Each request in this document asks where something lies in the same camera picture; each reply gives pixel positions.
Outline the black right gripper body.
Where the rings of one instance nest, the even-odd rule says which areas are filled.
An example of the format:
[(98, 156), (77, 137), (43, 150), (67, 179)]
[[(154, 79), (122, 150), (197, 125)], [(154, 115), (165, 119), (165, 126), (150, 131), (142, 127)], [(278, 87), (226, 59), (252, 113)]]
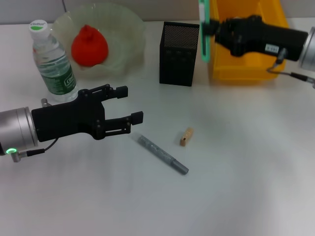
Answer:
[(235, 57), (257, 52), (298, 61), (308, 35), (304, 31), (267, 24), (261, 16), (252, 15), (220, 23), (215, 42)]

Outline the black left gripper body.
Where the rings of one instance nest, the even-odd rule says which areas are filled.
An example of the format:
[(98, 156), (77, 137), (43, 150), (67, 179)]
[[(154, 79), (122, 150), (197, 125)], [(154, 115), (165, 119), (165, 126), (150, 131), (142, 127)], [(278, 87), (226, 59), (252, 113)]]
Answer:
[(105, 137), (105, 109), (102, 98), (87, 89), (75, 100), (31, 111), (37, 138), (45, 142), (78, 133), (95, 140)]

